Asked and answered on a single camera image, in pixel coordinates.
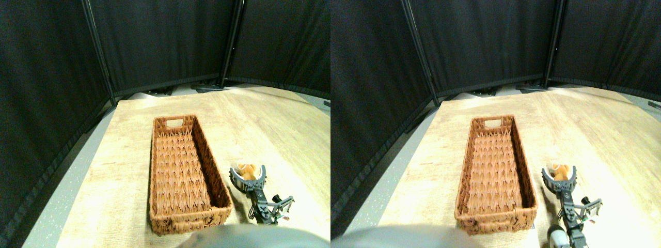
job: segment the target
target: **gray floor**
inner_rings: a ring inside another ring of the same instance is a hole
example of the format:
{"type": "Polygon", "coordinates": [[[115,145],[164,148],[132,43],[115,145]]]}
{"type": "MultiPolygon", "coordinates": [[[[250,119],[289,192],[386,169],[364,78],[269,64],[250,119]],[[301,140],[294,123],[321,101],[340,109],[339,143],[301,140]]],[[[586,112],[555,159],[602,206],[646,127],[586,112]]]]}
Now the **gray floor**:
{"type": "MultiPolygon", "coordinates": [[[[172,96],[197,94],[197,91],[191,89],[190,86],[191,84],[179,85],[172,92],[172,96]]],[[[227,87],[227,89],[247,87],[259,86],[243,84],[227,87]]],[[[331,108],[323,104],[323,99],[300,93],[296,94],[310,102],[313,106],[319,108],[319,110],[325,114],[328,114],[329,116],[331,115],[331,108]]],[[[132,95],[130,99],[144,99],[151,97],[155,96],[137,93],[132,95]]],[[[63,164],[66,163],[71,166],[64,175],[62,181],[59,183],[57,189],[55,189],[55,192],[46,204],[46,207],[42,211],[37,222],[34,224],[34,227],[23,244],[23,247],[55,247],[57,245],[59,236],[62,233],[62,227],[67,221],[69,211],[71,211],[73,201],[83,183],[83,179],[85,178],[89,165],[97,152],[101,139],[108,129],[113,114],[114,111],[107,114],[92,131],[83,135],[76,145],[74,145],[72,152],[65,158],[63,164]]]]}
{"type": "MultiPolygon", "coordinates": [[[[515,89],[515,84],[504,85],[498,92],[496,96],[504,95],[517,95],[521,94],[521,91],[515,89]]],[[[582,87],[578,85],[563,85],[562,88],[574,88],[582,87]]],[[[661,122],[661,110],[652,108],[648,106],[647,99],[634,97],[632,95],[622,94],[625,98],[629,99],[632,103],[641,107],[645,112],[649,113],[651,116],[655,117],[659,122],[661,122]]],[[[452,100],[459,99],[471,99],[479,98],[478,96],[471,95],[468,93],[461,93],[452,100]]],[[[404,134],[399,138],[393,145],[393,148],[388,151],[384,158],[379,163],[390,164],[388,169],[384,172],[383,176],[376,184],[372,192],[369,194],[363,206],[358,210],[358,213],[352,220],[351,224],[347,228],[345,233],[350,233],[352,231],[357,231],[364,228],[374,227],[379,223],[381,215],[385,210],[390,197],[395,191],[395,187],[399,183],[399,179],[404,174],[404,171],[407,168],[407,165],[413,153],[420,145],[422,137],[427,132],[427,128],[431,125],[432,120],[436,116],[436,111],[430,112],[427,117],[422,121],[418,128],[409,133],[404,134]]]]}

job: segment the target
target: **black curtain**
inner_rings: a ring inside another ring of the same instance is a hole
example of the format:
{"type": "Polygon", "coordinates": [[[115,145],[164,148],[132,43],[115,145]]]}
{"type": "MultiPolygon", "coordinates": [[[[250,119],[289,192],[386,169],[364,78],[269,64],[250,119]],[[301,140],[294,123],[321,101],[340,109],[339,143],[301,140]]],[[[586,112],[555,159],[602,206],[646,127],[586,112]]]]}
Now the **black curtain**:
{"type": "Polygon", "coordinates": [[[331,99],[328,0],[246,0],[228,79],[331,99]]]}
{"type": "Polygon", "coordinates": [[[4,247],[36,220],[35,198],[110,98],[81,2],[0,2],[0,81],[4,247]]]}
{"type": "Polygon", "coordinates": [[[115,95],[218,77],[232,4],[91,0],[115,95]]]}
{"type": "Polygon", "coordinates": [[[661,2],[568,1],[551,75],[661,101],[661,2]]]}
{"type": "Polygon", "coordinates": [[[332,238],[344,233],[383,174],[376,164],[431,101],[402,3],[334,4],[332,238]]]}
{"type": "Polygon", "coordinates": [[[543,77],[553,1],[410,4],[439,96],[543,77]]]}

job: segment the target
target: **metal frame pole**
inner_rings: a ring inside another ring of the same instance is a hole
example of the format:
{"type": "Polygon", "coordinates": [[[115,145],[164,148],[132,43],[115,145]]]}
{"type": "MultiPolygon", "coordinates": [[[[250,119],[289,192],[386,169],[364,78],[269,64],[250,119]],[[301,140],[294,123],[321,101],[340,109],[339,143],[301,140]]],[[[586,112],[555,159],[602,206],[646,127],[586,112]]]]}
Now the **metal frame pole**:
{"type": "Polygon", "coordinates": [[[243,11],[245,0],[237,0],[237,6],[234,12],[233,24],[232,24],[232,33],[227,37],[227,49],[225,49],[225,63],[223,66],[223,72],[220,74],[220,88],[225,87],[225,80],[227,79],[227,72],[231,66],[231,61],[234,55],[234,43],[239,37],[239,29],[241,27],[241,21],[243,20],[243,11]]]}
{"type": "Polygon", "coordinates": [[[90,33],[92,34],[92,41],[97,52],[97,60],[101,66],[103,81],[106,86],[106,90],[108,90],[108,93],[110,94],[110,104],[113,107],[117,107],[115,93],[112,91],[112,80],[110,78],[108,64],[106,63],[106,56],[103,52],[103,47],[101,46],[101,40],[98,38],[97,23],[94,20],[92,5],[89,0],[81,0],[81,3],[83,4],[83,12],[85,12],[85,18],[87,19],[87,26],[89,26],[90,33]]]}
{"type": "Polygon", "coordinates": [[[558,39],[560,38],[560,32],[563,25],[564,19],[564,8],[566,0],[557,1],[557,10],[555,12],[555,23],[553,25],[553,34],[551,38],[551,44],[549,46],[549,58],[546,62],[546,71],[544,71],[544,81],[543,88],[548,89],[549,81],[551,80],[551,70],[553,69],[553,64],[555,63],[555,54],[558,50],[558,39]]]}
{"type": "Polygon", "coordinates": [[[420,60],[420,65],[424,71],[425,79],[427,82],[427,87],[432,92],[432,97],[434,100],[434,106],[441,106],[438,101],[438,96],[436,95],[436,88],[434,86],[434,78],[432,77],[431,69],[429,68],[429,63],[427,62],[427,57],[424,53],[424,47],[420,41],[420,35],[418,33],[418,28],[415,24],[415,18],[413,17],[413,9],[411,9],[410,2],[408,0],[401,0],[402,7],[404,9],[404,14],[406,14],[408,21],[408,28],[411,31],[411,36],[413,37],[413,42],[415,44],[416,52],[418,53],[418,59],[420,60]]]}

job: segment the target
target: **robotic arm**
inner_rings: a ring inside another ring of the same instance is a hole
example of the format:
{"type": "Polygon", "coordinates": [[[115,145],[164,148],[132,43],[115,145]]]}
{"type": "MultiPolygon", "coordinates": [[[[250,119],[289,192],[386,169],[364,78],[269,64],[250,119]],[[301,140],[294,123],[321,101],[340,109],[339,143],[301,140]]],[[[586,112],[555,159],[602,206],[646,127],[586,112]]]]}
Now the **robotic arm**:
{"type": "Polygon", "coordinates": [[[566,233],[569,236],[569,244],[564,244],[564,242],[558,240],[558,238],[561,237],[559,237],[557,233],[552,235],[552,233],[558,231],[558,228],[562,228],[559,226],[551,226],[548,233],[549,243],[554,241],[552,244],[556,244],[556,247],[564,248],[571,246],[583,248],[588,245],[585,235],[582,233],[584,222],[592,221],[592,211],[595,209],[595,215],[599,215],[599,209],[603,203],[601,199],[590,202],[588,197],[584,197],[581,200],[583,205],[574,204],[572,192],[576,187],[576,166],[573,166],[572,169],[572,177],[567,181],[555,181],[548,173],[546,173],[544,168],[541,170],[544,185],[546,185],[546,188],[548,188],[553,194],[555,194],[555,197],[560,200],[562,207],[558,213],[558,218],[563,219],[566,233]]]}
{"type": "Polygon", "coordinates": [[[290,196],[282,200],[280,199],[280,196],[276,194],[271,199],[273,202],[267,201],[266,196],[264,195],[264,183],[266,182],[265,166],[262,165],[261,176],[255,180],[244,180],[239,174],[237,174],[234,168],[229,168],[229,179],[237,189],[244,192],[246,196],[251,199],[253,205],[249,213],[250,219],[256,218],[257,223],[264,225],[277,225],[280,218],[289,220],[289,217],[284,214],[284,212],[289,212],[289,209],[294,202],[293,197],[290,196]]]}

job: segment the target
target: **blurry gray object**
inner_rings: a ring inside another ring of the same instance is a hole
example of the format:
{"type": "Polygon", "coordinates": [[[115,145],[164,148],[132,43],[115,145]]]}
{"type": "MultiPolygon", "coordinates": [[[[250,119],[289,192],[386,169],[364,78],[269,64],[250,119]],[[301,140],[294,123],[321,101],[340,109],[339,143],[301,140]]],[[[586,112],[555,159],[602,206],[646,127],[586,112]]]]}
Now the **blurry gray object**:
{"type": "Polygon", "coordinates": [[[238,224],[209,227],[193,233],[179,248],[198,247],[330,247],[331,244],[312,233],[280,226],[238,224]]]}
{"type": "Polygon", "coordinates": [[[481,247],[454,226],[384,226],[368,228],[333,239],[333,248],[444,248],[481,247]]]}

